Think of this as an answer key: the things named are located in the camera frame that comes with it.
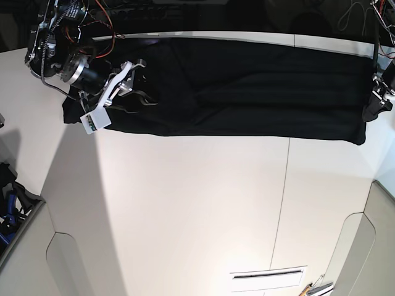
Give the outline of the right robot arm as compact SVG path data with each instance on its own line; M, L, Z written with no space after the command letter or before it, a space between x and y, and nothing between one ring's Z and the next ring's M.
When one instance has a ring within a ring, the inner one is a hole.
M104 99L105 109L137 113L141 106L155 106L155 89L144 75L146 62L132 61L131 70L110 88L110 81L122 68L112 65L109 56L117 39L123 35L114 30L104 1L96 1L103 19L89 9L89 1L48 1L39 10L38 23L30 33L25 65L41 82L52 89L61 89L48 82L59 76L70 86L66 96L77 101L85 113Z

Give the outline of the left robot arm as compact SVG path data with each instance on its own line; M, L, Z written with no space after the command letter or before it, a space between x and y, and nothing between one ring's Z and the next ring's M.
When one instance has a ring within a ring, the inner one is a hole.
M373 47L373 75L372 91L367 105L362 112L362 119L368 123L376 120L379 114L390 112L394 102L394 52L385 52L381 45L379 27L387 32L390 41L394 46L394 24L386 23L387 8L389 5L394 10L394 1L370 1L370 5L377 19L375 24L374 47ZM379 72L378 56L382 54L389 59L389 65Z

